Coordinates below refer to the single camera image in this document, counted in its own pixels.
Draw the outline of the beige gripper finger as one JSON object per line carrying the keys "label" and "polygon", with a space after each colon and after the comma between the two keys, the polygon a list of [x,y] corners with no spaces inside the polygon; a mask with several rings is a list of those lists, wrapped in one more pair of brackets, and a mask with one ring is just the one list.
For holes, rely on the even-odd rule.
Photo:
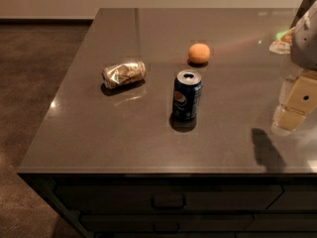
{"label": "beige gripper finger", "polygon": [[317,71],[288,76],[281,87],[272,118],[274,132],[293,132],[317,108]]}

